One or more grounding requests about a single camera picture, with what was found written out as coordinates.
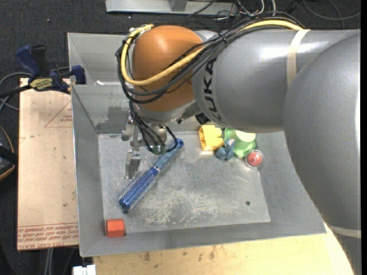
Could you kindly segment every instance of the clamp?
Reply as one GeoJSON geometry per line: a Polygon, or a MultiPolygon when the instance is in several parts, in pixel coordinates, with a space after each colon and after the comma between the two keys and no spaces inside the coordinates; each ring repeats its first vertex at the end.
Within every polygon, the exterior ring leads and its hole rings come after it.
{"type": "Polygon", "coordinates": [[[51,71],[46,60],[46,47],[43,45],[31,47],[25,45],[15,54],[15,58],[22,68],[31,73],[28,87],[36,91],[59,89],[60,92],[69,93],[71,84],[86,84],[84,69],[80,65],[73,66],[71,71],[59,74],[51,71]],[[73,76],[74,80],[67,84],[63,77],[73,76]]]}

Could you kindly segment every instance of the scratched surface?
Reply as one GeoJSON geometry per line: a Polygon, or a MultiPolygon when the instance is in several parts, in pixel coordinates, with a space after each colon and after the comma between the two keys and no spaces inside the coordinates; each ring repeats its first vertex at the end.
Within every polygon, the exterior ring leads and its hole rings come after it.
{"type": "MultiPolygon", "coordinates": [[[[270,216],[257,169],[243,160],[217,159],[203,154],[195,131],[178,132],[185,145],[159,173],[151,191],[128,214],[118,196],[124,179],[128,142],[119,135],[100,135],[100,174],[104,218],[123,218],[127,232],[269,222],[270,216]]],[[[140,169],[149,169],[156,156],[142,149],[140,169]]]]}

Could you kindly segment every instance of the yellow cable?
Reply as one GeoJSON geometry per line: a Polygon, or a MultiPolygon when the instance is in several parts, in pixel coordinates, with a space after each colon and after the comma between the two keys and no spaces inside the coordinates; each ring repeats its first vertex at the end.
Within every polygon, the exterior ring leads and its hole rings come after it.
{"type": "MultiPolygon", "coordinates": [[[[283,26],[285,28],[288,29],[292,29],[292,30],[302,30],[303,28],[295,25],[294,23],[288,22],[288,21],[282,21],[280,19],[271,19],[271,20],[266,20],[266,21],[260,21],[260,22],[254,22],[246,27],[244,27],[243,29],[239,30],[238,32],[245,30],[245,29],[249,29],[249,28],[254,28],[256,26],[267,26],[267,25],[274,25],[274,26],[283,26]]],[[[136,81],[131,79],[126,71],[126,59],[127,59],[127,52],[130,46],[130,43],[132,43],[133,39],[138,36],[141,32],[145,32],[146,30],[149,30],[153,27],[154,25],[146,25],[146,26],[142,26],[140,28],[137,28],[135,30],[133,30],[129,36],[128,39],[126,39],[126,43],[122,49],[122,53],[121,53],[121,73],[123,78],[130,84],[132,85],[138,85],[138,86],[144,86],[144,85],[149,85],[151,83],[154,83],[160,79],[162,79],[163,77],[167,76],[168,74],[170,74],[171,72],[176,71],[177,69],[179,69],[180,67],[184,66],[185,64],[187,64],[188,62],[190,62],[193,58],[195,58],[196,55],[199,54],[200,51],[203,50],[203,48],[205,48],[205,46],[201,47],[199,50],[196,50],[195,52],[189,54],[188,56],[184,57],[183,59],[181,59],[180,61],[176,62],[174,65],[168,67],[167,69],[165,69],[164,71],[156,74],[153,77],[147,78],[146,80],[142,80],[142,81],[136,81]]]]}
{"type": "Polygon", "coordinates": [[[241,30],[254,28],[256,26],[267,26],[267,25],[274,25],[274,26],[283,26],[285,28],[291,29],[291,30],[303,30],[302,27],[295,25],[294,23],[288,22],[288,21],[282,21],[280,19],[271,19],[271,20],[265,20],[265,21],[259,21],[254,22],[246,27],[244,27],[241,30]]]}

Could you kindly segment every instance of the blue brush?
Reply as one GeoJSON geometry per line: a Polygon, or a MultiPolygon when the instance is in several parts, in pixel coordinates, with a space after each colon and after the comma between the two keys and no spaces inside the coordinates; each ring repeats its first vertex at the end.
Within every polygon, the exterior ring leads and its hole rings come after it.
{"type": "Polygon", "coordinates": [[[124,210],[132,210],[137,204],[145,197],[150,191],[155,182],[157,181],[156,176],[163,170],[165,165],[172,160],[174,155],[180,148],[184,146],[184,142],[181,139],[177,139],[177,146],[172,151],[161,155],[158,160],[154,163],[145,173],[138,175],[122,192],[119,197],[119,203],[124,210]]]}

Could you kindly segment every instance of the brown cardboard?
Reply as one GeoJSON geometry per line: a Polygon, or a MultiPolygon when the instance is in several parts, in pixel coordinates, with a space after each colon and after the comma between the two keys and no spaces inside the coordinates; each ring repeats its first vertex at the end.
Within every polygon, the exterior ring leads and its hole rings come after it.
{"type": "Polygon", "coordinates": [[[78,245],[71,96],[19,98],[18,250],[78,245]]]}

